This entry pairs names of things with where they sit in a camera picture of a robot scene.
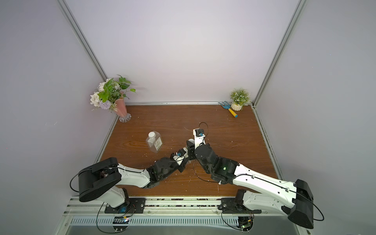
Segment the pink vase with flowers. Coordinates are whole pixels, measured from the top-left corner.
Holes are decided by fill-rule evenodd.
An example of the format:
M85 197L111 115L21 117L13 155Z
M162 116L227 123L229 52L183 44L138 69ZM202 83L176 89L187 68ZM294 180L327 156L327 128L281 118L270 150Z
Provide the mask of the pink vase with flowers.
M90 104L96 109L100 108L115 113L122 123L131 120L125 99L129 99L127 93L136 93L137 90L130 88L132 82L118 74L118 78L108 78L99 83L96 91L90 95Z

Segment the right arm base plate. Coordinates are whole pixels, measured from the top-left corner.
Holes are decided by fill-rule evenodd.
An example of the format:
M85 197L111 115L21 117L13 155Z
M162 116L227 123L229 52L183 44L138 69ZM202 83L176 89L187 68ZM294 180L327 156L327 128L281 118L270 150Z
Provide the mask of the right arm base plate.
M241 201L235 198L221 198L221 203L217 207L219 211L224 213L239 213L239 214L261 214L262 210L251 210L246 208Z

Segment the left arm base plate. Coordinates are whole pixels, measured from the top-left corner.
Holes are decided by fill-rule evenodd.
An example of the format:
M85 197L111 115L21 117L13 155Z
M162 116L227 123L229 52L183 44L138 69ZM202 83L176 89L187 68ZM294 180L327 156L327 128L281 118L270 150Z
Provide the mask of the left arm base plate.
M120 206L113 208L106 205L104 213L125 214L125 213L143 213L146 205L146 198L131 197Z

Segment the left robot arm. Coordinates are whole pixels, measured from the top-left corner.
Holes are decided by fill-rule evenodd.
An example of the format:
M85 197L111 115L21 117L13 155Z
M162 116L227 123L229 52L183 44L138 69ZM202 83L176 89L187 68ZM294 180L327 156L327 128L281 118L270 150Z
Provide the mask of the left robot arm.
M126 167L111 157L82 169L78 173L78 193L80 202L99 200L112 208L129 203L125 189L118 186L135 186L151 189L175 171L182 172L189 161L186 147L173 153L170 157L157 160L145 169Z

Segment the small potted green plant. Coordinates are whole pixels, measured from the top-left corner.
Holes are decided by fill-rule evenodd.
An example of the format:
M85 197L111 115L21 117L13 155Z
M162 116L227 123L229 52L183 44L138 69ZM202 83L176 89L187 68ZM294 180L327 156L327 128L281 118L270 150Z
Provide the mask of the small potted green plant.
M231 91L230 99L232 100L231 108L234 111L242 110L251 101L249 92L243 88Z

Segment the aluminium front rail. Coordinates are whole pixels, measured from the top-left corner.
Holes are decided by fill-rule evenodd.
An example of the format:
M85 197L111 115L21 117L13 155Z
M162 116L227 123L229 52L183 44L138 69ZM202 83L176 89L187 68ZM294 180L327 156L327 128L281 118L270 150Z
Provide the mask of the aluminium front rail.
M206 214L215 215L218 213L224 213L219 211L217 207L221 203L222 197L145 197L146 205L143 213L144 215L188 215L188 214ZM245 199L237 199L248 209L262 210L262 215L286 215L282 211L282 203L276 199L268 196L261 195L259 193L246 193ZM64 215L91 215L94 216L97 213L99 215L116 215L113 213L104 213L106 203L101 207L102 202L95 200L91 202L80 202L77 197L72 197L64 211Z

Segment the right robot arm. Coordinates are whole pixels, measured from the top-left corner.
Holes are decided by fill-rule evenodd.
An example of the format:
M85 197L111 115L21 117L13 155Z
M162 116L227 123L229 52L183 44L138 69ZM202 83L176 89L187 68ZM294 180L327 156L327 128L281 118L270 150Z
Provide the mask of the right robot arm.
M291 222L307 229L314 228L313 193L307 182L300 179L283 181L258 173L234 160L219 157L209 145L196 144L193 139L187 141L187 149L188 156L197 160L214 182L241 186L270 196L282 204L280 211Z

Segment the white bottle cap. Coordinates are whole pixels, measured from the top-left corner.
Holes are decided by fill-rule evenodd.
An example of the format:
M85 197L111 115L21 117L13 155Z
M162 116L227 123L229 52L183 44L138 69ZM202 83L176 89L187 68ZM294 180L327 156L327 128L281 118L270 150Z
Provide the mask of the white bottle cap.
M148 137L149 138L155 138L156 137L156 133L154 131L151 131L151 132L149 132Z

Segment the blue yellow garden trowel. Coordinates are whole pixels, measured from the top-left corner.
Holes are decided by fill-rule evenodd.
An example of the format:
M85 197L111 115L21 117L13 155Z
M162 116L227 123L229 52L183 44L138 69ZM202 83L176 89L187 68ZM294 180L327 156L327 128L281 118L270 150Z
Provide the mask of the blue yellow garden trowel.
M228 102L219 102L219 105L221 105L222 108L227 109L235 118L238 117L237 113L231 109L231 106Z

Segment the square clear plastic bottle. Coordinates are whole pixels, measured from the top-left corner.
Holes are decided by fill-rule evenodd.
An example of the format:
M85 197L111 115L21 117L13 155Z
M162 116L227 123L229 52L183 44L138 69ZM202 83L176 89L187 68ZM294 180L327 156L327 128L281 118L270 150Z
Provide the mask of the square clear plastic bottle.
M156 131L155 131L155 133L156 133L156 137L155 138L147 137L146 143L147 143L149 149L152 152L158 153L159 150L161 149L162 145L163 145L163 141L162 141L160 133L158 133Z

